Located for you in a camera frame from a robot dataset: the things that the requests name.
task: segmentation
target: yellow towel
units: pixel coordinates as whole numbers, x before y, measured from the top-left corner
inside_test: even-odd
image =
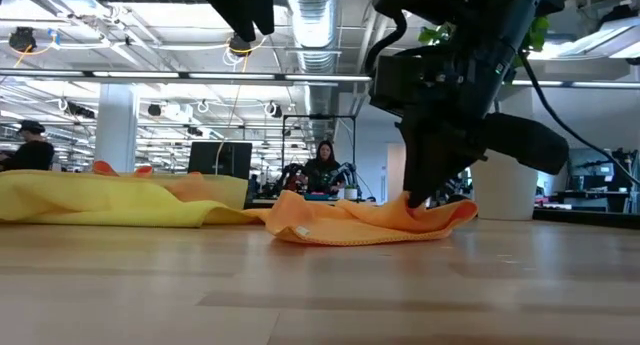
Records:
[[[349,201],[332,207],[288,191],[273,209],[241,211],[213,200],[237,181],[221,179],[207,182],[194,174],[158,183],[148,177],[5,172],[0,173],[0,221],[148,227],[264,223],[281,240],[353,246],[440,239],[477,212],[471,201],[409,210],[407,194],[381,207]]]

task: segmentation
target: black monitor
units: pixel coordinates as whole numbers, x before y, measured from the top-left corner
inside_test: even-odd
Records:
[[[216,154],[220,144],[220,142],[194,142],[191,144],[188,171],[215,174]],[[248,179],[252,147],[251,143],[225,143],[218,161],[218,175]]]

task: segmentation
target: cap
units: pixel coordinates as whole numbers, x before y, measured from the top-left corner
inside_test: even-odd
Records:
[[[20,131],[26,130],[32,132],[34,134],[42,134],[45,132],[44,126],[37,121],[33,120],[23,120],[20,122]]]

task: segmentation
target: wooden floor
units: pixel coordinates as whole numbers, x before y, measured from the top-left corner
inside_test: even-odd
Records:
[[[261,227],[0,228],[6,345],[639,344],[640,232],[482,222],[362,248]]]

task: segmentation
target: exposed ductwork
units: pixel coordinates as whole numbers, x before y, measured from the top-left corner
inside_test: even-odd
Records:
[[[287,0],[296,45],[310,50],[331,48],[336,42],[339,0]],[[298,52],[300,70],[309,74],[331,74],[336,71],[335,53]],[[305,106],[309,114],[335,114],[337,92],[331,87],[307,86]],[[326,122],[312,122],[313,136],[324,138]]]

